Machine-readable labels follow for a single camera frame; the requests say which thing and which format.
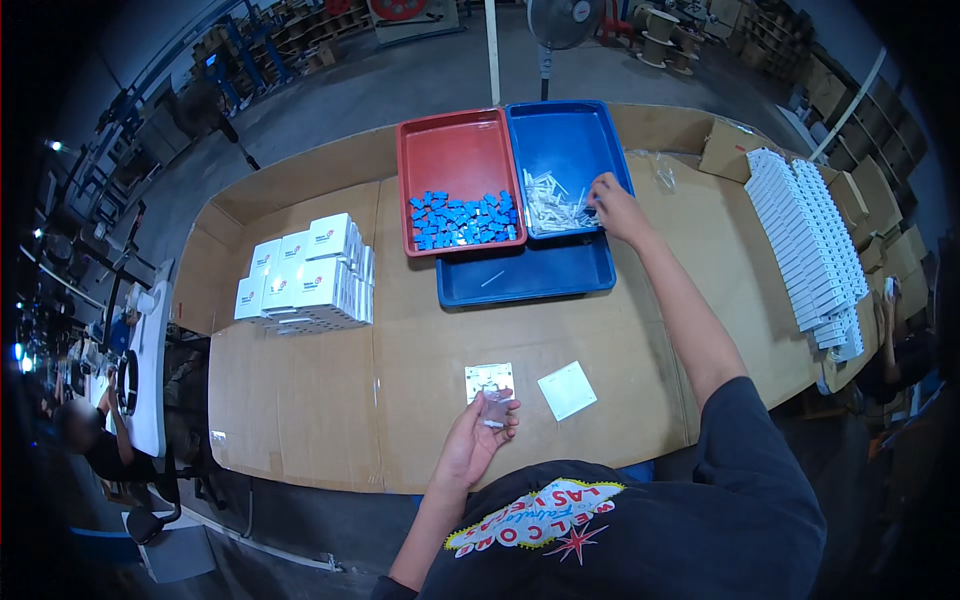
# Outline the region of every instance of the concrete floor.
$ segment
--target concrete floor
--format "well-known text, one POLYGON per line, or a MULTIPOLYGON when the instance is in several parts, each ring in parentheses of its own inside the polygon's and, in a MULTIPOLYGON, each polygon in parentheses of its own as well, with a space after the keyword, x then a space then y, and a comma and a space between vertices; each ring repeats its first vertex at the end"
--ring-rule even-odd
MULTIPOLYGON (((498 10, 497 21, 502 102, 537 100, 537 47, 526 29, 523 11, 498 10)), ((465 33, 384 51, 376 49, 373 35, 350 39, 343 44, 348 56, 341 64, 297 79, 239 114, 233 125, 249 152, 267 166, 374 127, 488 106, 483 14, 476 12, 466 25, 465 33)), ((551 98, 701 108, 750 124, 785 148, 805 148, 775 106, 786 102, 789 90, 785 86, 746 68, 723 47, 705 46, 700 57, 694 64, 695 75, 684 77, 670 69, 650 68, 623 48, 589 40, 555 56, 551 98)), ((148 208, 136 238, 141 254, 154 264, 168 258, 179 260, 190 224, 204 203, 249 172, 238 149, 219 133, 189 149, 143 196, 148 208)), ((95 294, 102 290, 92 281, 85 283, 95 294)), ((690 450, 661 460, 658 468, 664 476, 688 478, 690 450)), ((86 473, 83 459, 73 467, 82 480, 86 473)), ((214 481, 229 503, 226 511, 211 511, 192 497, 184 504, 244 531, 251 478, 225 471, 214 481)), ((268 593, 272 597, 365 597, 375 577, 389 568, 416 511, 407 496, 329 492, 264 480, 252 484, 255 540, 319 560, 332 553, 346 572, 330 574, 286 563, 210 533, 218 571, 158 586, 134 566, 111 571, 121 582, 118 585, 141 588, 155 598, 207 597, 225 591, 238 598, 268 593)), ((101 498, 97 501, 105 504, 101 498)), ((98 527, 122 530, 118 509, 95 513, 90 518, 98 527)))

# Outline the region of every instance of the cable spool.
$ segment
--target cable spool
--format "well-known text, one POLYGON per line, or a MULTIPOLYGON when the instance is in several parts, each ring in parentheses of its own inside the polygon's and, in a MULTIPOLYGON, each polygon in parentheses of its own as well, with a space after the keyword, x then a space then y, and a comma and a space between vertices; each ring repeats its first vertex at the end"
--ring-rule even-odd
POLYGON ((666 49, 668 46, 673 46, 673 42, 670 40, 663 42, 650 37, 649 32, 643 32, 643 36, 647 38, 647 41, 643 44, 643 53, 637 53, 636 57, 652 67, 665 69, 666 62, 664 62, 664 59, 666 58, 666 49))
POLYGON ((684 27, 678 27, 675 33, 680 37, 680 47, 685 54, 693 55, 697 51, 697 44, 704 42, 703 36, 698 36, 684 27))
POLYGON ((654 9, 654 5, 649 2, 645 2, 634 9, 634 29, 642 32, 645 29, 650 29, 649 19, 650 11, 654 9))
POLYGON ((681 75, 693 75, 693 71, 690 70, 691 59, 687 52, 677 51, 674 53, 673 60, 670 61, 670 67, 681 75))
POLYGON ((662 44, 668 44, 670 34, 673 33, 673 28, 678 23, 680 23, 680 19, 672 14, 652 9, 650 10, 650 17, 647 19, 647 32, 650 33, 650 38, 662 44))

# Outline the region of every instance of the red plastic tray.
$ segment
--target red plastic tray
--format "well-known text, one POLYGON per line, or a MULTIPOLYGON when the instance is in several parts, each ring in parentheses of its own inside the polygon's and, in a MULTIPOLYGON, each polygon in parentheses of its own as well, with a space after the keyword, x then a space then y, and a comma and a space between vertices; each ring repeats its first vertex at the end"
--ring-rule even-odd
POLYGON ((468 252, 527 241, 514 150, 503 108, 480 108, 404 121, 396 126, 396 171, 399 174, 400 224, 407 256, 468 252), (516 209, 516 240, 419 250, 410 214, 412 197, 425 191, 444 191, 449 200, 478 201, 484 194, 499 199, 507 190, 516 209))

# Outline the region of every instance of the blue plastic tray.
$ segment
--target blue plastic tray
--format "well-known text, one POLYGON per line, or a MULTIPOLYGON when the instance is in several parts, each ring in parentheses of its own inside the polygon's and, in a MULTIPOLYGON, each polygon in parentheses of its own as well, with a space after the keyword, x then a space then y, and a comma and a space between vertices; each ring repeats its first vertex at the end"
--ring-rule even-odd
POLYGON ((615 283, 613 256, 602 231, 437 258, 437 298, 443 306, 584 294, 609 290, 615 283))
MULTIPOLYGON (((623 156, 607 105, 599 100, 553 100, 507 105, 506 110, 520 196, 524 202, 523 169, 532 177, 553 171, 553 177, 569 192, 567 197, 572 196, 572 203, 577 202, 581 189, 586 188, 589 192, 593 180, 607 171, 613 172, 620 185, 633 195, 627 159, 623 156)), ((527 235, 534 239, 599 229, 537 234, 530 228, 530 219, 527 218, 527 235)))

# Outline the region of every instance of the black shirt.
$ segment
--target black shirt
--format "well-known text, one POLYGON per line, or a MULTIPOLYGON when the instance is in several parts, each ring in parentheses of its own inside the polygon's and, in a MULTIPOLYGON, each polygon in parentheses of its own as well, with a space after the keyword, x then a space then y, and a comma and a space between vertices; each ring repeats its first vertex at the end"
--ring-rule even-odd
POLYGON ((124 465, 120 458, 117 437, 106 430, 107 415, 99 408, 101 431, 97 441, 84 454, 93 472, 108 481, 151 482, 156 479, 156 469, 150 456, 136 448, 133 449, 133 462, 124 465))
MULTIPOLYGON (((806 598, 827 539, 817 499, 753 381, 704 408, 694 483, 555 461, 472 496, 421 598, 806 598)), ((373 598, 414 598, 381 577, 373 598)))
POLYGON ((911 334, 894 345, 894 360, 900 369, 900 380, 895 383, 883 381, 886 361, 881 348, 856 375, 856 387, 877 404, 889 404, 897 394, 920 383, 936 366, 936 338, 923 329, 911 334))

